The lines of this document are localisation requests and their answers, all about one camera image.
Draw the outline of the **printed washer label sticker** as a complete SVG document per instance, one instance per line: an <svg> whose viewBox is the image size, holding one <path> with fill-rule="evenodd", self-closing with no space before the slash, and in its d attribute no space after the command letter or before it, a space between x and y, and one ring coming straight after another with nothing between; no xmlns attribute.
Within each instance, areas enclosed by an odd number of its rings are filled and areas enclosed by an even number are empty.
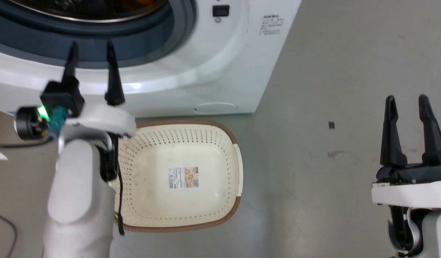
<svg viewBox="0 0 441 258"><path fill-rule="evenodd" d="M260 18L259 35L284 34L284 16L278 14L264 15Z"/></svg>

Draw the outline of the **cream perforated laundry basket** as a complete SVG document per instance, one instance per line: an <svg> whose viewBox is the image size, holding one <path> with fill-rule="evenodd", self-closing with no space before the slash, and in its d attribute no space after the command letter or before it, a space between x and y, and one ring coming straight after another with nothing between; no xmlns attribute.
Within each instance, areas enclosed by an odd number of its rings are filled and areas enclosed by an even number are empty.
<svg viewBox="0 0 441 258"><path fill-rule="evenodd" d="M243 189L243 162L234 134L219 122L169 120L140 124L136 136L119 141L123 183L115 211L134 232L178 232L227 222ZM169 189L168 169L198 167L199 187Z"/></svg>

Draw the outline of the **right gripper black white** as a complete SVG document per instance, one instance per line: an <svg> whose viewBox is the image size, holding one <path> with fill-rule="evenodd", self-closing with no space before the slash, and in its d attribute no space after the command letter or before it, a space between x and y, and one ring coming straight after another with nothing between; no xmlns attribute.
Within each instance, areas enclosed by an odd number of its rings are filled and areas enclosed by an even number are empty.
<svg viewBox="0 0 441 258"><path fill-rule="evenodd" d="M372 183L374 204L441 209L441 130L427 95L418 98L425 151L422 164L408 165L397 129L398 110L393 95L385 101L380 164Z"/></svg>

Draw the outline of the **black washer display panel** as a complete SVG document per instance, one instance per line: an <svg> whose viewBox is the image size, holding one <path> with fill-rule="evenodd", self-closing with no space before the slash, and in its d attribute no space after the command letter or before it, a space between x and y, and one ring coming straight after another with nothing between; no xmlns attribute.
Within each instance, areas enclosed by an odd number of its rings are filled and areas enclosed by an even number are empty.
<svg viewBox="0 0 441 258"><path fill-rule="evenodd" d="M230 15L230 5L213 5L212 16L214 18L228 17Z"/></svg>

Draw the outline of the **printed basket bottom label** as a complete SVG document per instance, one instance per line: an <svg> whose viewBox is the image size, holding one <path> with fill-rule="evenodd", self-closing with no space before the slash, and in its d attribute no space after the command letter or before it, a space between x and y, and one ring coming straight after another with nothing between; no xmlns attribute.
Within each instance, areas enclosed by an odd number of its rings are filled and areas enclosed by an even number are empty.
<svg viewBox="0 0 441 258"><path fill-rule="evenodd" d="M199 187L198 167L172 167L168 169L169 189L188 189Z"/></svg>

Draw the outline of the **steel washing drum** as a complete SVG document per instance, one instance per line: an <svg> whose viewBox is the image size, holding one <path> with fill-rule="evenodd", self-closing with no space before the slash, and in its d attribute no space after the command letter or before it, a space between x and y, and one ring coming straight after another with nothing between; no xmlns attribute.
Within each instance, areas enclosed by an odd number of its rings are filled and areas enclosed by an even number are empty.
<svg viewBox="0 0 441 258"><path fill-rule="evenodd" d="M155 13L168 0L4 0L46 16L86 23L114 23Z"/></svg>

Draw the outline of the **white front-load washing machine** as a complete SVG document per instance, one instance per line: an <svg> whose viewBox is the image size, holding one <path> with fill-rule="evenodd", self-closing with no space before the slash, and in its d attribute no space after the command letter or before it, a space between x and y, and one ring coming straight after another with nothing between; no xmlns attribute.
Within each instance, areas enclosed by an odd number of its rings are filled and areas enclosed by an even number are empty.
<svg viewBox="0 0 441 258"><path fill-rule="evenodd" d="M237 105L253 113L284 46L302 0L196 0L196 23L188 40L156 61L119 67L125 95L121 106L135 117L191 116L207 102ZM213 5L230 5L214 18ZM284 34L259 35L264 15L284 16ZM21 60L0 53L0 111L40 105L49 81L61 81L64 66ZM105 102L106 69L76 68L86 103Z"/></svg>

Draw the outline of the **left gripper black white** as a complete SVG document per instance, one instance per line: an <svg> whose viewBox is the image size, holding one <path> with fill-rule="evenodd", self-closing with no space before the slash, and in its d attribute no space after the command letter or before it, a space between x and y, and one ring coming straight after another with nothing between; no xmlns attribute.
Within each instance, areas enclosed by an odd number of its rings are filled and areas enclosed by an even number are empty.
<svg viewBox="0 0 441 258"><path fill-rule="evenodd" d="M49 108L61 106L66 109L68 118L62 129L82 126L100 133L115 134L118 137L132 137L136 134L134 117L119 108L125 103L125 96L114 44L110 40L107 42L107 62L109 73L105 93L106 103L86 103L81 95L80 82L76 78L78 44L76 41L72 42L62 80L49 81L40 95L42 105Z"/></svg>

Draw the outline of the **oval washer filter cover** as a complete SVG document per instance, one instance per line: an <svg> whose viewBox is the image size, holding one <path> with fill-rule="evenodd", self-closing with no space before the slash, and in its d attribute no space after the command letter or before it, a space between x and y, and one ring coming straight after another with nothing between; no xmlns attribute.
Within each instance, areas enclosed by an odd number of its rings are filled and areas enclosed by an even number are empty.
<svg viewBox="0 0 441 258"><path fill-rule="evenodd" d="M192 108L199 115L222 115L236 113L238 106L228 102L207 102Z"/></svg>

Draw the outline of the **grey rubber door gasket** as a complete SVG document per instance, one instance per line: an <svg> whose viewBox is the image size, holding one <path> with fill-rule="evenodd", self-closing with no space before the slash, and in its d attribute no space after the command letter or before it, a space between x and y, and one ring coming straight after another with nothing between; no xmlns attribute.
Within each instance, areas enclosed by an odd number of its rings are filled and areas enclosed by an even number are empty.
<svg viewBox="0 0 441 258"><path fill-rule="evenodd" d="M110 40L119 67L139 66L180 48L192 33L196 15L196 0L168 0L142 18L86 23L46 16L0 0L0 53L63 67L76 41L79 68L106 69Z"/></svg>

